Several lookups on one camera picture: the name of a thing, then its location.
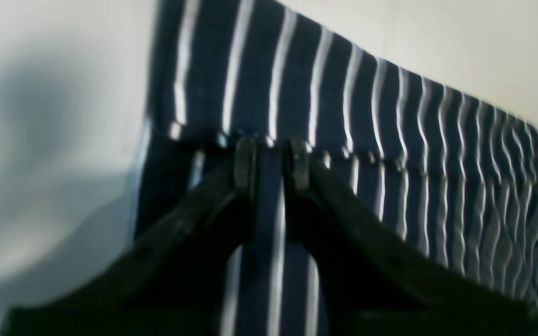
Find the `white wall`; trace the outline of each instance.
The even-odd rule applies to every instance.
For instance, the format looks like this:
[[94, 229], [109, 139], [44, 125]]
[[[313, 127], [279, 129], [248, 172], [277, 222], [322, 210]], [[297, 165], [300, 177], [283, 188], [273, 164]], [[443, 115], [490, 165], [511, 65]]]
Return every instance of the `white wall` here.
[[0, 0], [0, 319], [126, 247], [155, 0]]
[[366, 51], [538, 127], [538, 0], [280, 0]]

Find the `wrinkled fabric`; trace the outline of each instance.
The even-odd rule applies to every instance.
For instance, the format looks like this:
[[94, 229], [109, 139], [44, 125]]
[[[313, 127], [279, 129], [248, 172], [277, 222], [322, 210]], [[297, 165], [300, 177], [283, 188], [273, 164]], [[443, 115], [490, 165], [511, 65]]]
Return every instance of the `wrinkled fabric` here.
[[137, 235], [188, 190], [206, 145], [261, 140], [258, 235], [227, 270], [222, 335], [328, 333], [312, 258], [284, 239], [281, 142], [350, 183], [406, 243], [538, 311], [538, 130], [361, 51], [272, 0], [180, 0], [160, 16]]

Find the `striped fabric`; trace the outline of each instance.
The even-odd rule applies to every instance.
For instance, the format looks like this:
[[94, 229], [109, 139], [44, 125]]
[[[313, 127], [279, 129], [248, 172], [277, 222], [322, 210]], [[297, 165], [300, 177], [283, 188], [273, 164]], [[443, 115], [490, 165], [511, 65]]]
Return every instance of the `striped fabric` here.
[[258, 236], [228, 265], [219, 334], [327, 333], [316, 264], [285, 238], [293, 135], [408, 244], [538, 311], [538, 130], [272, 0], [169, 1], [155, 54], [137, 234], [218, 160], [190, 143], [263, 142]]

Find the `navy and white striped fabric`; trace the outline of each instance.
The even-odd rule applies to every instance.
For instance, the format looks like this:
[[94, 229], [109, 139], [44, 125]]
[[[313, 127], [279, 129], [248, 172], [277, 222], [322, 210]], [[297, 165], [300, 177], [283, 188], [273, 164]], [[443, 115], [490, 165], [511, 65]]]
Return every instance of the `navy and white striped fabric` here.
[[263, 139], [258, 236], [230, 260], [218, 333], [327, 333], [316, 264], [284, 236], [293, 135], [407, 243], [538, 311], [538, 130], [273, 0], [169, 1], [155, 54], [137, 234], [218, 160], [190, 143]]

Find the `striped curtain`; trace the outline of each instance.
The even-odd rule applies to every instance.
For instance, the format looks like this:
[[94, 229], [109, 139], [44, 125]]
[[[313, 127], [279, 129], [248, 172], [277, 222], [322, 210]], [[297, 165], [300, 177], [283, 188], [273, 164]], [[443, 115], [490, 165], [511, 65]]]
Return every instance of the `striped curtain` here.
[[168, 1], [159, 22], [136, 234], [220, 161], [192, 143], [262, 140], [258, 236], [230, 259], [218, 333], [328, 331], [316, 264], [285, 239], [294, 135], [406, 243], [538, 311], [538, 130], [273, 0]]

